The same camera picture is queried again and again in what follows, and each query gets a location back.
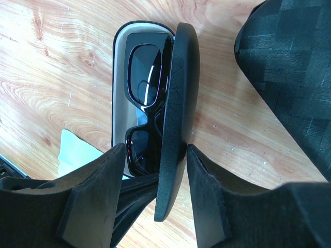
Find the wooden table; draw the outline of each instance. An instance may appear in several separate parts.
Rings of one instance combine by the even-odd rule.
[[[111,147],[112,42],[132,20],[198,34],[201,77],[191,142],[220,166],[267,188],[325,181],[237,66],[235,37],[261,0],[3,0],[0,153],[33,178],[57,177],[62,129]],[[118,247],[194,247],[187,173],[174,208],[155,201]]]

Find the checkered black fabric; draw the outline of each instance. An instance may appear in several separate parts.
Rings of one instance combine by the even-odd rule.
[[[235,43],[238,65],[331,180],[331,0],[268,0]]]

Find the black case lid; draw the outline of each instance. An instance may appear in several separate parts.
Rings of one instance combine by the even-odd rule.
[[[185,168],[197,104],[200,54],[194,27],[179,23],[171,61],[168,98],[165,103],[159,186],[154,220],[166,219],[176,200]]]

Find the sunglasses case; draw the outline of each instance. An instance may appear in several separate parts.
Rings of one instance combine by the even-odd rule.
[[[178,194],[186,164],[185,155],[190,141],[197,103],[200,55],[194,27],[179,23],[174,33],[168,27],[149,21],[134,21],[123,25],[113,43],[112,85],[112,146],[125,142],[126,130],[137,123],[137,108],[124,92],[124,54],[126,38],[132,33],[168,33],[174,39],[167,99],[163,123],[163,139],[155,221],[164,221]]]

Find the black sunglasses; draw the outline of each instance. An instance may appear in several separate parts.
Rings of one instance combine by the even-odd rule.
[[[172,47],[173,39],[167,33],[134,33],[127,38],[125,95],[147,116],[145,124],[126,131],[127,162],[133,176],[160,169]]]

